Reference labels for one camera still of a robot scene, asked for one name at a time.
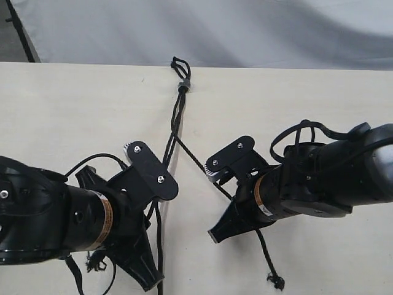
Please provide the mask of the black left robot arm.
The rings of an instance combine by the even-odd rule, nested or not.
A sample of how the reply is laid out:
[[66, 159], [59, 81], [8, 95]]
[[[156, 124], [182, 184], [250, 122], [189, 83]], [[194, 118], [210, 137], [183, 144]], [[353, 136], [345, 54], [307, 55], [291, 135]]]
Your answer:
[[176, 194], [154, 189], [163, 174], [137, 164], [109, 180], [86, 166], [78, 186], [54, 171], [1, 158], [1, 264], [36, 264], [59, 259], [72, 272], [78, 292], [82, 274], [72, 254], [87, 252], [87, 269], [104, 271], [107, 263], [123, 269], [148, 291], [163, 280], [147, 236], [144, 213], [155, 198]]

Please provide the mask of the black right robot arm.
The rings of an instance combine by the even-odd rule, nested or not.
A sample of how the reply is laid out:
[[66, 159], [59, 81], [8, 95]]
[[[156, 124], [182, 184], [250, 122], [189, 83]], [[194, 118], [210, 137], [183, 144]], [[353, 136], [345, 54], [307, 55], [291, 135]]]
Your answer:
[[236, 179], [236, 192], [215, 226], [214, 242], [268, 227], [297, 215], [342, 218], [356, 206], [392, 202], [392, 125], [362, 123], [347, 133], [303, 120], [279, 134], [300, 136], [320, 130], [329, 143], [296, 139], [283, 155], [271, 151], [269, 164], [244, 135], [210, 156], [204, 170], [210, 182]]

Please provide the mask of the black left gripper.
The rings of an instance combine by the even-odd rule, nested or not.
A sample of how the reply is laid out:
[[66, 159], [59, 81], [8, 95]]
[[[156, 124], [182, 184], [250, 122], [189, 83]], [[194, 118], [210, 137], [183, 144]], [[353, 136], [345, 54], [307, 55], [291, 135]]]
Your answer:
[[91, 192], [103, 209], [92, 245], [107, 246], [107, 256], [144, 291], [156, 287], [164, 276], [153, 259], [146, 234], [150, 222], [144, 214], [153, 195], [139, 173], [130, 166], [105, 180], [96, 168], [86, 165], [75, 176], [79, 187]]

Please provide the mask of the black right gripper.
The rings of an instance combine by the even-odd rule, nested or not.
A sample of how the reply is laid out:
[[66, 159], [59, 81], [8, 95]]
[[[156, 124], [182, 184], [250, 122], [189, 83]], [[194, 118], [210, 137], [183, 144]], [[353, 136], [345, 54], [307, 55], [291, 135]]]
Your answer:
[[208, 230], [214, 243], [301, 214], [342, 218], [352, 213], [352, 206], [328, 200], [325, 194], [311, 192], [306, 184], [291, 182], [286, 176], [281, 167], [266, 169], [238, 186], [235, 200]]

